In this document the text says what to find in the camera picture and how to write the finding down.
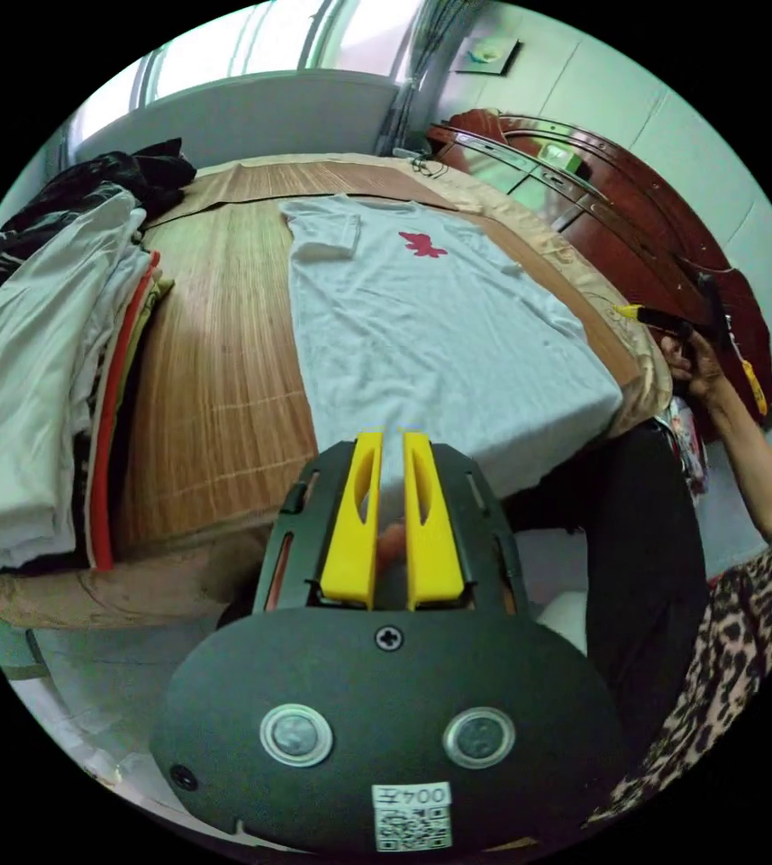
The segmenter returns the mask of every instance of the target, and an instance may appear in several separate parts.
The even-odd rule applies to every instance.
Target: hand
[[[662,340],[662,354],[671,367],[671,375],[689,383],[689,393],[702,402],[725,380],[725,374],[713,346],[696,330],[688,337],[695,361],[686,357],[683,343],[666,336]]]
[[[406,526],[392,523],[377,538],[377,574],[388,570],[406,555]]]

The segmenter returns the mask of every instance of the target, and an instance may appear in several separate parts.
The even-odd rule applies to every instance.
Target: label
[[[418,852],[451,846],[451,790],[447,781],[375,784],[371,790],[378,852]]]

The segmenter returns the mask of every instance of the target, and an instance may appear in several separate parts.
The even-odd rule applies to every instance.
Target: leopard print shirt
[[[772,670],[772,546],[713,586],[674,711],[640,768],[585,824],[619,816],[694,766]]]

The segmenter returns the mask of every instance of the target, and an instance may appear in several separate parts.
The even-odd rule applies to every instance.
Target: red print on t-shirt
[[[409,243],[406,244],[406,248],[408,250],[413,250],[416,257],[430,255],[432,259],[438,259],[440,255],[448,255],[448,252],[445,250],[438,250],[433,245],[431,238],[427,234],[411,234],[409,232],[398,232],[398,234],[400,234],[405,241],[409,241]]]

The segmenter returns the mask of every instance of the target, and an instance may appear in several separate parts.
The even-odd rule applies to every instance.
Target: person
[[[515,533],[586,535],[586,655],[612,692],[631,768],[584,830],[604,827],[681,777],[772,670],[772,448],[713,347],[697,332],[685,339],[693,360],[670,337],[662,352],[672,377],[688,383],[713,419],[764,552],[708,585],[680,463],[654,422],[503,502]],[[400,524],[380,537],[378,572],[402,554],[404,540]]]

